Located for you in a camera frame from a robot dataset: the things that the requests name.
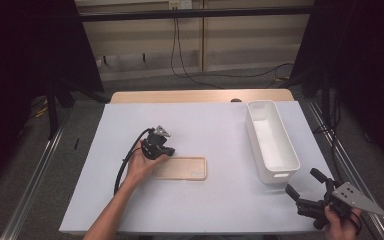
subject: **black cable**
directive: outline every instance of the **black cable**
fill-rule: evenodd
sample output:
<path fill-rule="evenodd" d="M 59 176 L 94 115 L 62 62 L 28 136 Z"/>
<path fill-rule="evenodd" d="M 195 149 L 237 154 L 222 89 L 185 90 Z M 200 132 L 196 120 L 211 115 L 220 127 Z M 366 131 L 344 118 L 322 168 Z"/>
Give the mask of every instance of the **black cable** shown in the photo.
<path fill-rule="evenodd" d="M 48 105 L 45 103 L 45 104 L 43 104 L 43 106 L 42 106 L 42 108 L 39 110 L 39 111 L 37 111 L 35 114 L 33 114 L 33 115 L 30 115 L 29 117 L 28 117 L 28 119 L 32 119 L 32 118 L 34 118 L 34 117 L 36 117 L 36 118 L 39 118 L 39 117 L 41 117 L 43 114 L 45 114 L 45 112 L 48 110 Z"/>
<path fill-rule="evenodd" d="M 136 144 L 140 141 L 140 139 L 142 138 L 142 136 L 147 133 L 147 132 L 151 132 L 153 129 L 152 128 L 148 128 L 146 129 L 145 131 L 143 131 L 139 137 L 136 139 L 135 143 L 133 143 L 133 146 L 130 148 L 129 152 L 127 153 L 126 157 L 123 159 L 123 163 L 121 164 L 121 167 L 120 167 L 120 170 L 118 171 L 118 174 L 117 174 L 117 178 L 115 180 L 115 186 L 114 186 L 114 195 L 117 193 L 118 191 L 118 188 L 120 187 L 120 179 L 121 179 L 121 176 L 123 175 L 123 172 L 124 172 L 124 169 L 126 168 L 126 165 L 127 163 L 129 162 L 130 160 L 130 157 L 132 156 L 132 154 L 140 149 L 140 148 L 136 148 L 135 150 L 133 150 L 136 146 Z"/>
<path fill-rule="evenodd" d="M 339 182 L 343 182 L 343 178 L 341 176 L 341 172 L 339 171 L 339 166 L 338 166 L 338 163 L 337 163 L 336 157 L 335 157 L 335 144 L 337 141 L 336 129 L 337 129 L 337 127 L 341 121 L 341 106 L 340 106 L 340 99 L 339 99 L 338 91 L 336 91 L 336 93 L 335 93 L 335 98 L 334 98 L 333 104 L 334 104 L 334 106 L 333 106 L 333 109 L 332 109 L 332 112 L 331 112 L 330 118 L 329 118 L 329 120 L 332 121 L 333 124 L 331 124 L 330 122 L 325 122 L 322 125 L 320 125 L 319 127 L 317 127 L 316 129 L 314 129 L 312 132 L 313 132 L 313 134 L 325 133 L 325 132 L 331 133 L 332 139 L 330 140 L 330 145 L 331 145 L 330 154 L 332 157 L 332 163 L 333 163 L 333 167 L 335 168 L 335 171 L 338 175 Z"/>
<path fill-rule="evenodd" d="M 352 215 L 354 215 L 357 220 L 358 220 L 358 223 L 356 223 L 352 218 L 351 218 L 351 215 L 347 217 L 347 219 L 351 222 L 352 225 L 354 225 L 354 227 L 357 229 L 357 232 L 356 232 L 356 236 L 360 235 L 360 232 L 361 232 L 361 229 L 363 228 L 363 225 L 361 224 L 361 218 L 359 216 L 357 216 L 357 214 L 355 214 L 354 212 L 351 212 Z"/>
<path fill-rule="evenodd" d="M 46 99 L 46 97 L 41 98 L 39 101 L 33 103 L 30 107 L 32 107 L 32 108 L 36 107 L 36 105 L 38 105 L 39 103 L 43 102 L 45 99 Z"/>
<path fill-rule="evenodd" d="M 177 74 L 177 73 L 174 71 L 174 68 L 173 68 L 173 54 L 174 54 L 174 47 L 175 47 L 175 45 L 176 45 L 176 35 L 177 35 L 177 45 L 178 45 L 178 48 L 179 48 L 179 54 L 180 54 L 180 61 L 182 62 L 183 72 L 186 74 L 186 77 Z M 220 87 L 220 86 L 216 86 L 216 85 L 213 85 L 213 84 L 209 84 L 209 83 L 204 83 L 204 82 L 196 81 L 195 79 L 192 78 L 192 76 L 190 76 L 190 75 L 186 72 L 185 65 L 184 65 L 184 63 L 183 63 L 182 48 L 181 48 L 181 46 L 180 46 L 179 20 L 178 20 L 177 18 L 174 19 L 173 49 L 172 49 L 172 51 L 171 51 L 171 71 L 172 71 L 173 74 L 174 74 L 175 76 L 177 76 L 177 77 L 180 77 L 180 78 L 187 78 L 187 79 L 191 80 L 192 82 L 195 82 L 195 83 L 198 83 L 198 84 L 202 84 L 202 85 L 206 85 L 206 86 L 210 86 L 210 87 L 214 87 L 214 88 L 218 88 L 218 89 L 223 89 L 223 88 Z"/>
<path fill-rule="evenodd" d="M 265 89 L 268 89 L 269 87 L 271 87 L 275 82 L 276 82 L 276 78 L 273 79 L 273 81 L 272 81 L 271 83 L 269 83 L 269 85 L 267 85 L 267 86 L 265 87 Z"/>
<path fill-rule="evenodd" d="M 177 44 L 178 44 L 178 48 L 179 48 L 179 54 L 180 54 L 180 60 L 182 62 L 182 68 L 183 68 L 183 71 L 185 73 L 186 76 L 182 76 L 182 75 L 179 75 L 177 74 L 175 71 L 174 71 L 174 68 L 173 68 L 173 55 L 174 55 L 174 48 L 175 48 L 175 45 L 176 45 L 176 35 L 177 35 Z M 188 78 L 190 80 L 192 80 L 193 82 L 196 82 L 196 83 L 199 83 L 199 84 L 204 84 L 204 85 L 208 85 L 208 86 L 211 86 L 211 87 L 215 87 L 215 88 L 220 88 L 220 89 L 223 89 L 222 87 L 220 86 L 216 86 L 216 85 L 212 85 L 212 84 L 207 84 L 207 83 L 203 83 L 203 82 L 199 82 L 199 81 L 196 81 L 195 79 L 192 79 L 193 77 L 232 77 L 232 78 L 253 78 L 253 77 L 261 77 L 261 76 L 264 76 L 264 75 L 267 75 L 271 72 L 275 72 L 281 68 L 281 67 L 284 67 L 284 66 L 293 66 L 294 64 L 293 63 L 283 63 L 279 66 L 276 66 L 274 67 L 273 69 L 269 70 L 269 71 L 266 71 L 266 72 L 263 72 L 263 73 L 258 73 L 258 74 L 254 74 L 254 75 L 230 75 L 230 74 L 219 74 L 219 73 L 203 73 L 203 74 L 189 74 L 186 72 L 185 70 L 185 66 L 184 66 L 184 63 L 183 63 L 183 57 L 182 57 L 182 48 L 180 46 L 180 28 L 179 28 L 179 21 L 177 18 L 174 19 L 174 37 L 173 37 L 173 48 L 172 48 L 172 51 L 171 51 L 171 70 L 173 72 L 173 74 L 177 77 L 180 77 L 180 78 Z M 274 81 L 269 84 L 266 88 L 270 87 L 271 85 L 273 85 Z"/>

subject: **electrical outlet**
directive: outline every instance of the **electrical outlet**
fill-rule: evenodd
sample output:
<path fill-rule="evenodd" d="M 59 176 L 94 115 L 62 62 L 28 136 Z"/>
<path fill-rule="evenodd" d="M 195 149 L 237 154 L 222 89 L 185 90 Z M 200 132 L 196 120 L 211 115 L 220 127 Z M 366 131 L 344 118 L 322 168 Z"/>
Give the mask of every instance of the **electrical outlet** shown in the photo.
<path fill-rule="evenodd" d="M 168 1 L 168 9 L 169 10 L 180 9 L 180 0 L 169 0 Z"/>
<path fill-rule="evenodd" d="M 101 59 L 97 59 L 97 60 L 95 60 L 96 61 L 96 66 L 98 67 L 98 68 L 101 68 L 102 67 L 102 60 Z"/>
<path fill-rule="evenodd" d="M 192 9 L 192 0 L 180 0 L 180 9 Z"/>

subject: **wall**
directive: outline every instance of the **wall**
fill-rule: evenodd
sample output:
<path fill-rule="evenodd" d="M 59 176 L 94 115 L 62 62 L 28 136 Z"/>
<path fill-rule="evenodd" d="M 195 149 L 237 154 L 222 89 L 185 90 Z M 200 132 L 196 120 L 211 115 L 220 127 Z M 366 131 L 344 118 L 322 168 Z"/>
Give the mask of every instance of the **wall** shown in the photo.
<path fill-rule="evenodd" d="M 311 6 L 314 0 L 193 0 L 194 9 Z M 167 10 L 168 1 L 77 0 L 80 13 Z M 182 51 L 201 70 L 271 67 L 294 62 L 308 15 L 179 19 Z M 84 23 L 96 56 L 170 53 L 174 20 Z"/>

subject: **gray floor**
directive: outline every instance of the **gray floor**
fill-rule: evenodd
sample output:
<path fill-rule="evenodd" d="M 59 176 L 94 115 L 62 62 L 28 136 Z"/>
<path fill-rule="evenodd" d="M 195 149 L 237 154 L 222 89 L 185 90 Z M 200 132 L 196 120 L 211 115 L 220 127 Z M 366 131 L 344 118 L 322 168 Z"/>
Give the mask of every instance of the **gray floor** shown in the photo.
<path fill-rule="evenodd" d="M 279 69 L 277 77 L 287 76 L 290 69 L 290 66 Z M 265 70 L 267 69 L 232 70 L 223 71 L 223 74 L 249 76 L 262 73 Z M 265 88 L 272 84 L 273 77 L 274 74 L 270 73 L 250 78 L 200 76 L 194 77 L 194 80 L 223 88 Z M 271 87 L 275 87 L 280 83 L 275 82 Z M 197 84 L 190 79 L 178 78 L 172 75 L 105 81 L 104 87 L 106 94 L 109 96 L 119 90 L 211 89 L 209 86 Z M 318 124 L 310 111 L 307 100 L 301 94 L 300 86 L 291 88 L 291 91 L 295 99 L 300 102 L 310 127 L 312 129 L 317 128 Z M 59 233 L 58 227 L 93 140 L 94 131 L 91 129 L 96 129 L 103 105 L 76 93 L 74 93 L 74 96 L 77 103 L 70 113 L 59 108 L 59 116 L 63 118 L 69 115 L 69 120 L 60 140 L 59 148 L 48 166 L 46 177 L 41 182 L 40 191 L 37 193 L 35 202 L 31 206 L 24 226 L 20 231 L 19 239 L 78 239 L 78 237 Z M 38 110 L 36 108 L 32 109 L 32 113 Z M 48 124 L 46 114 L 41 118 L 32 118 L 26 123 L 12 159 L 0 174 L 0 236 L 46 147 L 49 131 Z M 378 146 L 366 141 L 364 130 L 354 119 L 352 113 L 348 112 L 346 106 L 342 108 L 342 121 L 337 134 L 368 188 L 380 206 L 384 208 L 383 153 Z M 335 171 L 327 140 L 321 134 L 315 135 L 315 138 L 328 165 L 331 167 L 331 171 Z M 79 143 L 75 148 L 77 139 L 79 139 Z M 368 230 L 369 228 L 365 226 L 359 239 L 380 239 L 377 230 L 367 217 L 365 219 L 367 219 L 368 226 L 374 237 Z M 279 236 L 279 239 L 324 239 L 324 236 L 323 233 L 319 232 L 283 235 Z"/>

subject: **human arm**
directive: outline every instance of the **human arm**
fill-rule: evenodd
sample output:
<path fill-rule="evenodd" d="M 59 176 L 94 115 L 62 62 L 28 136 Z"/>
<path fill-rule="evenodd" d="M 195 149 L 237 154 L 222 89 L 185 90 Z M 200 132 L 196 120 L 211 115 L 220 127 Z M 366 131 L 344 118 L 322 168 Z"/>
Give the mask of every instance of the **human arm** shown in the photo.
<path fill-rule="evenodd" d="M 140 143 L 136 144 L 135 151 L 129 160 L 126 178 L 83 239 L 113 239 L 133 191 L 157 165 L 168 159 L 168 156 L 163 154 L 155 160 L 149 160 L 143 155 L 140 147 Z"/>
<path fill-rule="evenodd" d="M 357 224 L 359 223 L 358 216 L 361 214 L 361 210 L 353 208 L 350 218 Z M 326 225 L 326 239 L 327 240 L 354 240 L 357 239 L 357 228 L 349 219 L 341 219 L 338 215 L 329 209 L 329 206 L 325 207 L 325 215 L 329 224 Z"/>

